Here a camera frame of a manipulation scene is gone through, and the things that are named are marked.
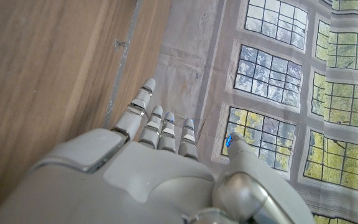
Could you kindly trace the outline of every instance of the curtain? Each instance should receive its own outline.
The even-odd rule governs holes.
[[[316,223],[358,223],[358,0],[173,1],[155,79],[215,176],[235,131]]]

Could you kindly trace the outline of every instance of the wooden wall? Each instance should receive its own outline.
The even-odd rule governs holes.
[[[0,0],[0,204],[54,145],[103,126],[136,0]],[[111,128],[157,64],[170,1],[143,0]]]

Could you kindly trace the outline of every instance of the printed window backdrop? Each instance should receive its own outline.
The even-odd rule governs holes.
[[[358,85],[326,82],[325,78],[314,73],[311,112],[331,123],[358,127]]]
[[[333,0],[333,9],[338,11],[357,10],[358,0]]]
[[[301,65],[241,46],[234,88],[299,107]]]
[[[331,218],[324,215],[313,214],[313,218],[316,224],[355,224],[342,218]]]
[[[250,0],[245,28],[304,50],[308,14],[278,0]]]
[[[329,29],[329,24],[319,21],[316,57],[327,61],[327,67],[358,70],[358,33]]]
[[[225,138],[237,132],[244,136],[255,155],[274,169],[287,171],[295,125],[251,111],[230,107]],[[222,155],[227,155],[226,141]]]
[[[358,190],[358,145],[310,132],[304,176]]]

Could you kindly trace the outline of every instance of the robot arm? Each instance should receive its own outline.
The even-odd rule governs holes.
[[[216,183],[198,162],[193,120],[177,150],[175,117],[156,106],[133,141],[154,88],[148,79],[111,131],[82,134],[36,163],[0,207],[0,223],[313,222],[296,191],[238,134]]]
[[[314,223],[299,194],[255,156],[238,133],[228,137],[230,164],[213,190],[213,205],[233,219],[257,223]]]

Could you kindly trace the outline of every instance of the window pane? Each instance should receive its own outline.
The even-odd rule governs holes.
[[[270,10],[265,10],[264,21],[271,22],[272,24],[278,23],[278,13]]]
[[[262,25],[262,33],[269,36],[269,37],[276,37],[276,32],[277,32],[277,26],[270,24],[268,22],[263,22]]]
[[[252,93],[266,97],[267,96],[267,83],[264,83],[264,82],[261,82],[258,80],[253,80]]]
[[[338,45],[338,56],[356,56],[356,45]]]
[[[252,112],[248,113],[247,127],[262,130],[263,122],[264,122],[264,116]]]
[[[250,0],[249,4],[253,4],[255,6],[263,7],[265,5],[265,1],[264,0]]]
[[[304,50],[307,24],[307,12],[300,8],[277,0],[267,0],[265,4],[253,0],[248,5],[245,29]]]
[[[253,146],[260,146],[260,140],[262,139],[262,132],[250,128],[246,128],[245,139],[248,144]]]
[[[292,83],[292,84],[294,84],[294,85],[296,85],[296,86],[298,86],[298,85],[300,84],[300,80],[299,80],[299,79],[293,78],[293,77],[291,77],[291,76],[287,76],[287,77],[286,77],[286,82]]]
[[[345,158],[343,170],[358,174],[358,159]]]
[[[266,54],[265,52],[259,51],[257,63],[259,65],[263,65],[267,68],[270,68],[270,64],[272,63],[272,56]]]
[[[285,74],[279,72],[270,71],[270,77],[276,80],[285,81]]]
[[[252,77],[254,74],[254,69],[255,69],[254,63],[240,60],[238,73]]]
[[[297,34],[296,32],[292,32],[291,44],[297,46],[299,49],[302,49],[304,41],[305,40],[301,35]]]
[[[262,134],[262,141],[260,142],[260,146],[264,149],[269,149],[269,150],[272,150],[272,151],[276,151],[276,145],[275,144],[271,144],[271,143],[267,143],[264,141],[264,134]]]
[[[345,153],[346,143],[333,141],[332,139],[327,139],[327,151],[329,153],[337,154],[343,156]]]
[[[351,125],[358,127],[358,113],[352,113]]]
[[[326,163],[326,165],[328,167],[335,168],[335,169],[342,169],[342,163],[343,163],[343,157],[342,156],[337,156],[337,155],[330,154],[330,153],[326,153],[325,155],[327,155],[327,158],[326,158],[327,163]]]
[[[277,135],[283,138],[292,139],[294,132],[295,132],[295,125],[280,122]]]
[[[241,125],[246,125],[247,111],[230,108],[229,121]]]
[[[248,6],[248,14],[247,16],[253,17],[256,19],[262,19],[264,16],[264,9],[256,6]]]
[[[291,31],[279,27],[277,30],[277,40],[284,41],[288,44],[291,43]]]
[[[272,63],[272,70],[286,73],[287,72],[287,64],[288,64],[287,60],[284,60],[284,59],[281,59],[278,57],[274,57],[273,63]]]
[[[327,60],[327,49],[324,49],[324,48],[322,48],[322,47],[317,45],[316,46],[316,57],[321,59],[321,60]]]
[[[269,84],[274,85],[274,86],[269,86],[269,92],[270,92],[270,89],[272,89],[272,94],[275,93],[275,91],[280,91],[281,95],[283,95],[283,89],[282,88],[284,88],[285,82],[278,81],[278,80],[275,80],[273,78],[271,78],[268,82],[269,82]]]
[[[277,130],[278,130],[278,121],[276,119],[273,119],[273,118],[265,117],[264,131],[266,131],[266,132],[268,132],[270,134],[276,135]]]
[[[255,151],[256,156],[259,156],[274,169],[288,172],[295,125],[247,110],[230,107],[229,111],[230,116],[225,138],[233,131],[243,132],[244,139]],[[277,137],[277,134],[290,137],[290,139]],[[225,144],[222,146],[221,154],[227,155]]]
[[[270,167],[274,166],[274,152],[261,149],[260,150],[260,158],[267,163]]]
[[[227,131],[226,131],[226,138],[233,132],[239,133],[243,136],[244,135],[244,127],[240,126],[238,124],[228,123]]]
[[[308,160],[312,162],[317,162],[318,164],[323,163],[323,150],[310,146]]]
[[[333,96],[353,97],[353,85],[334,83]]]
[[[266,9],[273,10],[275,12],[280,11],[280,2],[277,0],[266,0]]]
[[[266,142],[270,142],[270,143],[273,143],[273,144],[276,144],[276,139],[277,137],[272,135],[272,134],[267,134],[267,133],[263,133],[262,135],[262,139]]]
[[[358,145],[347,143],[346,156],[358,159]]]
[[[308,15],[305,11],[295,8],[295,19],[306,24],[307,17],[308,17]]]
[[[291,61],[243,46],[234,88],[298,107],[301,69]]]
[[[291,6],[287,3],[281,2],[280,13],[283,14],[284,16],[293,18],[294,9],[295,8],[293,6]]]
[[[283,89],[275,86],[270,86],[267,93],[267,98],[281,102],[283,98]]]
[[[236,83],[234,88],[242,91],[251,91],[252,79],[244,75],[236,76]]]
[[[298,107],[298,94],[292,91],[284,90],[283,103]]]
[[[313,147],[314,144],[324,148]],[[344,157],[344,155],[352,155],[356,158]],[[318,178],[320,174],[317,172],[321,172],[319,166],[321,162],[323,176]],[[309,154],[303,175],[358,189],[358,145],[325,138],[323,134],[311,131]]]
[[[241,55],[240,55],[241,59],[255,62],[257,54],[258,54],[257,49],[253,49],[252,47],[247,47],[244,45],[241,47]]]
[[[294,85],[294,84],[286,83],[285,88],[287,90],[291,90],[291,91],[294,91],[295,93],[298,93],[298,87],[296,85]]]
[[[318,34],[317,35],[317,44],[320,47],[327,49],[328,48],[328,36],[325,36],[323,34]]]
[[[323,166],[314,162],[306,162],[304,175],[314,179],[321,180]]]
[[[341,184],[352,189],[358,189],[358,175],[343,172]]]
[[[357,44],[356,33],[338,33],[338,44]]]
[[[292,140],[277,137],[277,145],[290,148],[292,147]]]
[[[276,161],[274,163],[274,168],[288,171],[288,163],[290,161],[290,157],[283,154],[276,154]]]
[[[255,75],[254,78],[263,81],[263,82],[268,82],[269,80],[269,69],[262,67],[260,65],[256,66],[255,69]]]
[[[334,184],[341,183],[341,171],[332,169],[329,167],[323,168],[323,181],[327,181]]]
[[[246,29],[260,32],[262,29],[262,21],[254,18],[247,17]]]
[[[288,62],[288,74],[295,77],[301,78],[302,67],[293,62]]]
[[[322,116],[324,113],[324,103],[317,101],[317,100],[312,100],[311,101],[311,111],[315,114]]]

